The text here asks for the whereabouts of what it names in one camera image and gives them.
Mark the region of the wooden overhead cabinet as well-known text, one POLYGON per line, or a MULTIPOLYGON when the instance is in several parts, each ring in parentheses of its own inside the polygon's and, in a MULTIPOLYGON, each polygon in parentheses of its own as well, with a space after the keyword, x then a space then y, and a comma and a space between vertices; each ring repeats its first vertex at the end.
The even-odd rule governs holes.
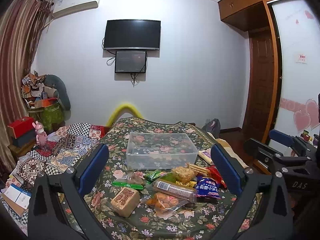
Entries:
POLYGON ((242 31, 268 26, 263 0, 221 0, 220 20, 242 31))

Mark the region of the red gift box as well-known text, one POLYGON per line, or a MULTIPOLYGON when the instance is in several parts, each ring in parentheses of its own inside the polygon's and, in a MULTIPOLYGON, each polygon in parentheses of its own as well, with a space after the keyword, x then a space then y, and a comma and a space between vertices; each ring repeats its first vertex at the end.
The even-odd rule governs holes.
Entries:
POLYGON ((15 120, 8 125, 8 134, 17 139, 34 128, 33 122, 35 122, 34 118, 29 116, 15 120))

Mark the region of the white blue paper box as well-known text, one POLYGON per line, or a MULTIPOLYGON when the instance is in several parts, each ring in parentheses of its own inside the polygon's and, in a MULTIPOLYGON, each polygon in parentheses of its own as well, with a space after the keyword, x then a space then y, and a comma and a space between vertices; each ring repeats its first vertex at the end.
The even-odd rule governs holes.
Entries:
POLYGON ((31 199, 29 192, 11 184, 1 196, 19 217, 22 217, 25 211, 28 211, 29 201, 31 199))

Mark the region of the brown square cake pack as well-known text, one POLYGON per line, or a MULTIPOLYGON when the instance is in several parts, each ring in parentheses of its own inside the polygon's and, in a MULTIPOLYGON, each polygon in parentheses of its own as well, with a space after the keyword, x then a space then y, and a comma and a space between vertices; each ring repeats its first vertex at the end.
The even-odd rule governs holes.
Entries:
POLYGON ((121 217, 128 218, 140 203, 139 192, 129 187, 123 187, 121 191, 111 199, 112 209, 121 217))

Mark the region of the large black wall television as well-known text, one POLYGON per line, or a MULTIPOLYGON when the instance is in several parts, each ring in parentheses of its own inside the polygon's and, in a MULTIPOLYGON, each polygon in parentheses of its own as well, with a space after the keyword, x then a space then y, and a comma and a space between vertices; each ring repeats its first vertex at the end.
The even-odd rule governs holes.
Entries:
POLYGON ((160 50, 161 21, 108 20, 103 48, 160 50))

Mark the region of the long barcode biscuit pack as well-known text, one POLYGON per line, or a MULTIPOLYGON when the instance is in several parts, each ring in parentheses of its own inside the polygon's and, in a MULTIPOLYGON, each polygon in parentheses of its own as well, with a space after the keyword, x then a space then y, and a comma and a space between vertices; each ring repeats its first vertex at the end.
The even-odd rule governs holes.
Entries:
POLYGON ((164 194, 177 197, 195 204, 197 202, 197 190, 170 181, 157 179, 151 184, 152 188, 164 194))

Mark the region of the orange fried snack bag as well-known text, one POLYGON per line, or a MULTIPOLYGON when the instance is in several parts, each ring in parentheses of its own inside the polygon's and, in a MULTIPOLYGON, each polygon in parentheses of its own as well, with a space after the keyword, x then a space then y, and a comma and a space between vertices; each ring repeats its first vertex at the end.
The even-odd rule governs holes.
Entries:
POLYGON ((156 192, 151 198, 145 201, 147 206, 154 208, 156 216, 163 219, 168 219, 176 215, 176 211, 188 203, 186 200, 161 192, 156 192))

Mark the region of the pink rabbit figurine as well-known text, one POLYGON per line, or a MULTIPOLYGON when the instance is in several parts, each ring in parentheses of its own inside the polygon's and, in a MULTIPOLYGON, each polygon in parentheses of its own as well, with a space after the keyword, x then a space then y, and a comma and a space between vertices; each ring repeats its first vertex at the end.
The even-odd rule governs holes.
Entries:
POLYGON ((42 123, 35 121, 32 123, 36 133, 36 143, 38 146, 44 146, 47 142, 47 133, 44 130, 42 123))

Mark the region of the small black wall monitor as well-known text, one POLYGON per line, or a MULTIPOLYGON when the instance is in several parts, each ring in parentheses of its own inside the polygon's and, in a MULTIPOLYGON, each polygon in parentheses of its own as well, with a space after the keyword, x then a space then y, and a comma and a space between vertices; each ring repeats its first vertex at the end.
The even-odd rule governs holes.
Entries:
POLYGON ((114 72, 117 74, 145 73, 147 52, 140 50, 116 51, 114 72))

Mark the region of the green small snack packet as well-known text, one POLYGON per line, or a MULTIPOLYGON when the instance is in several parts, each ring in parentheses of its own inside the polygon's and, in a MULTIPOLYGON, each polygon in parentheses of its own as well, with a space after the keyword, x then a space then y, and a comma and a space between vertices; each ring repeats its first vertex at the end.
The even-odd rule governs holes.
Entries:
POLYGON ((152 170, 144 174, 144 179, 148 183, 152 183, 153 181, 157 180, 158 178, 161 178, 162 176, 166 175, 167 172, 161 171, 161 170, 152 170))

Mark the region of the green-edged barcode cake pack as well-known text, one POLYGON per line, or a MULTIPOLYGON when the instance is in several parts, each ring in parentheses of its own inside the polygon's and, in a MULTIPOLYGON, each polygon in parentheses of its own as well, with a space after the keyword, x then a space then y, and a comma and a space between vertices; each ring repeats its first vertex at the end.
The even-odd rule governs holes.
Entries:
POLYGON ((129 172, 112 182, 114 187, 128 187, 138 191, 142 191, 145 185, 144 173, 140 171, 129 172))

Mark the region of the striped brown curtain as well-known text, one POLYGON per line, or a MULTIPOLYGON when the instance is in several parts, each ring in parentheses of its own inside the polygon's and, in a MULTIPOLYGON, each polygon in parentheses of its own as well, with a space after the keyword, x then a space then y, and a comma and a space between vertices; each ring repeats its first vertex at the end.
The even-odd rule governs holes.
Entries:
POLYGON ((52 0, 13 0, 1 16, 1 175, 16 166, 8 124, 27 115, 22 79, 30 73, 52 0))

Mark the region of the clear plastic storage box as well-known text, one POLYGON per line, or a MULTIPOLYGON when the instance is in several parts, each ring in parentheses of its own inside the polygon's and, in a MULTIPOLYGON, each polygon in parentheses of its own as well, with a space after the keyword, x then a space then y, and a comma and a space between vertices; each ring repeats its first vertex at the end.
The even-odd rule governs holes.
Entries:
POLYGON ((199 150, 185 133, 130 133, 128 170, 170 170, 195 163, 199 150))

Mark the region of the blue snack packet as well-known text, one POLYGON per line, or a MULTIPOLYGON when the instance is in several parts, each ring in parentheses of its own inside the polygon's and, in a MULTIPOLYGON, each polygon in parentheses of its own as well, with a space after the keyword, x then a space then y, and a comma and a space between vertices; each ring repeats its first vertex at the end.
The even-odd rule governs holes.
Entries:
POLYGON ((196 177, 196 186, 197 197, 202 198, 216 198, 219 199, 219 187, 220 184, 216 182, 213 178, 197 176, 196 177))

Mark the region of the red snack packet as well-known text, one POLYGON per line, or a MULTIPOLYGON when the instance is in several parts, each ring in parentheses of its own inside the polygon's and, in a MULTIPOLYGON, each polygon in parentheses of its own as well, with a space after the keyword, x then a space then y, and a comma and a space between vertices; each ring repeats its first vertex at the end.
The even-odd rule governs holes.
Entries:
POLYGON ((221 188, 227 189, 227 185, 216 166, 212 165, 210 167, 207 167, 206 169, 208 170, 210 178, 213 178, 220 185, 221 188))

